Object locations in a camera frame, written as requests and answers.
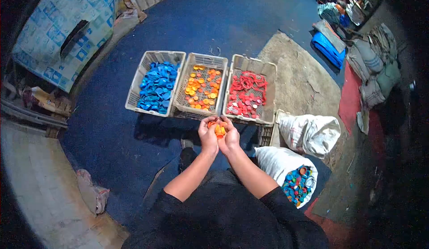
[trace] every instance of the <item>plastic bag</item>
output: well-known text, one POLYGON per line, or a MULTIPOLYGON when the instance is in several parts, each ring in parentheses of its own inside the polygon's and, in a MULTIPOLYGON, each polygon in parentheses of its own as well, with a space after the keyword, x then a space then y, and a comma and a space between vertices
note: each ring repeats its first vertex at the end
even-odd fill
POLYGON ((91 175, 85 169, 76 171, 78 186, 82 199, 91 212, 101 214, 104 212, 110 189, 96 186, 92 183, 91 175))
POLYGON ((283 147, 263 146, 256 147, 255 151, 259 168, 271 176, 279 186, 283 186, 288 172, 296 170, 302 165, 309 166, 313 171, 314 184, 311 187, 311 192, 305 197, 301 205, 298 206, 298 209, 308 203, 316 189, 318 180, 318 170, 312 161, 283 147))
POLYGON ((291 150, 324 159, 341 134, 335 117, 311 114, 278 118, 278 128, 291 150))

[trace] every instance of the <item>white plastic crate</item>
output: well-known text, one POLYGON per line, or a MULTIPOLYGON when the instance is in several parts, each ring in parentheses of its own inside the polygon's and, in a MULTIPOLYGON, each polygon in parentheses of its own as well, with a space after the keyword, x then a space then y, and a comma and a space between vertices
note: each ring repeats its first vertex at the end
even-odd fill
POLYGON ((125 102, 125 108, 136 112, 147 113, 147 114, 152 114, 152 115, 161 116, 161 117, 168 117, 170 115, 171 107, 173 104, 174 92, 176 91, 176 88, 177 88, 178 80, 180 77, 183 64, 185 62, 185 58, 186 58, 185 52, 146 51, 143 54, 142 60, 140 61, 140 64, 136 70, 136 74, 132 79, 130 91, 128 92, 128 96, 125 102), (145 111, 141 108, 138 108, 137 103, 140 100, 140 91, 141 91, 140 85, 142 84, 142 80, 145 77, 146 72, 151 69, 150 64, 152 62, 164 63, 165 61, 170 62, 170 64, 177 64, 178 62, 181 63, 180 67, 178 67, 177 69, 176 82, 171 91, 170 103, 167 108, 167 113, 161 114, 156 111, 145 111))
MULTIPOLYGON (((274 124, 275 117, 275 80, 277 78, 277 66, 273 63, 262 62, 259 59, 248 58, 239 54, 233 55, 233 61, 229 69, 229 79, 227 89, 225 91, 225 98, 223 100, 222 114, 234 120, 243 120, 248 122, 255 122, 261 125, 271 126, 274 124), (259 115, 258 119, 247 118, 243 115, 232 115, 226 113, 229 102, 229 89, 233 82, 233 76, 240 76, 243 71, 252 71, 255 74, 263 75, 267 81, 267 88, 265 92, 266 102, 265 106, 259 106, 256 109, 256 114, 259 115)), ((262 96, 262 92, 251 89, 251 93, 255 96, 262 96)))
MULTIPOLYGON (((221 102, 222 102, 222 95, 225 89, 226 84, 226 76, 228 75, 228 59, 224 57, 218 57, 218 56, 210 56, 206 54, 199 54, 199 53, 189 53, 185 67, 182 71, 182 74, 180 75, 180 79, 178 82, 178 87, 175 92, 175 98, 174 98, 174 106, 183 113, 193 113, 198 114, 199 118, 205 118, 213 115, 220 115, 221 111, 221 102), (194 65, 203 65, 207 69, 217 69, 222 72, 222 81, 219 87, 219 93, 217 95, 217 98, 215 99, 215 105, 214 110, 211 111, 204 111, 197 108, 192 108, 189 106, 188 101, 185 99, 187 95, 185 95, 185 88, 188 83, 188 78, 190 77, 190 74, 195 72, 193 69, 194 65)), ((208 78, 208 74, 202 73, 202 78, 206 80, 208 78)), ((205 98, 206 96, 203 93, 196 93, 196 96, 198 96, 200 99, 205 98)))

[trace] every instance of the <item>mixed bottle caps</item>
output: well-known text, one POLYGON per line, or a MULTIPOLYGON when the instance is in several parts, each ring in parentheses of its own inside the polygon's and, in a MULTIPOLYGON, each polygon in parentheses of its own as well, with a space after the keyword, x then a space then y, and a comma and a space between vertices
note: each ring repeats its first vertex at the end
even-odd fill
POLYGON ((309 166, 302 165, 286 175, 282 190, 296 207, 300 206, 306 196, 311 193, 314 185, 312 173, 309 166))
POLYGON ((229 88, 226 114, 258 119, 257 109, 260 106, 265 106, 267 84, 264 76, 251 71, 243 71, 239 76, 234 75, 229 88))

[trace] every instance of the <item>blue tarp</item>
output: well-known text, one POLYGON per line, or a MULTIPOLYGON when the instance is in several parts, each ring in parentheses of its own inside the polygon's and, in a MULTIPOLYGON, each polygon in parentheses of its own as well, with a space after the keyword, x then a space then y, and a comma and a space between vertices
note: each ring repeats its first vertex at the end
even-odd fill
POLYGON ((330 41, 320 32, 314 34, 311 42, 314 44, 315 48, 317 48, 320 52, 322 52, 329 61, 331 61, 334 66, 337 68, 341 68, 341 64, 343 63, 344 57, 346 56, 346 49, 344 49, 341 53, 337 52, 335 47, 330 43, 330 41))

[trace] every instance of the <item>person's right hand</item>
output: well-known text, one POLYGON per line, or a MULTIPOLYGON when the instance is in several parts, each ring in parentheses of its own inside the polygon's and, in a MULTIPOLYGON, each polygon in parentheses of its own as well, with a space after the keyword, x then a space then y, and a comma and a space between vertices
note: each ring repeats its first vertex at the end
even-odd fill
POLYGON ((240 134, 226 116, 222 115, 221 118, 227 123, 227 126, 225 126, 227 134, 222 139, 218 139, 217 143, 222 153, 228 156, 233 150, 240 148, 240 134))

